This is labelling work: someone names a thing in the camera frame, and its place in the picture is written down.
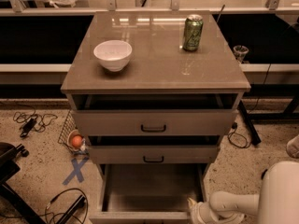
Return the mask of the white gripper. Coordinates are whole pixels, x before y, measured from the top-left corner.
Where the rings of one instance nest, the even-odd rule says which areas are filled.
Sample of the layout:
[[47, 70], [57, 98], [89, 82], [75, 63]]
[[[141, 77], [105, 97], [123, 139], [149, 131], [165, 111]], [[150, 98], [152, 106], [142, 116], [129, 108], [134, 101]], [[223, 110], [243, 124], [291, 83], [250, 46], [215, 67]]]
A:
[[210, 208], [208, 203], [198, 203], [192, 198], [188, 198], [187, 202], [192, 224], [240, 224], [244, 219], [243, 214], [221, 217]]

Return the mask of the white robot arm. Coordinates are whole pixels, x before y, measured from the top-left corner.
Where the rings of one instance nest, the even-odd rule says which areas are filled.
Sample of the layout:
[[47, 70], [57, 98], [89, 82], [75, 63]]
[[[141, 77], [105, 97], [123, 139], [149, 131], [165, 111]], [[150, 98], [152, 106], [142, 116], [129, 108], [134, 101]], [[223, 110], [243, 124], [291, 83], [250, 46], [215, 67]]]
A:
[[259, 194], [216, 191], [208, 202], [189, 198], [192, 224], [240, 224], [245, 215], [257, 224], [299, 224], [299, 163], [282, 161], [263, 176]]

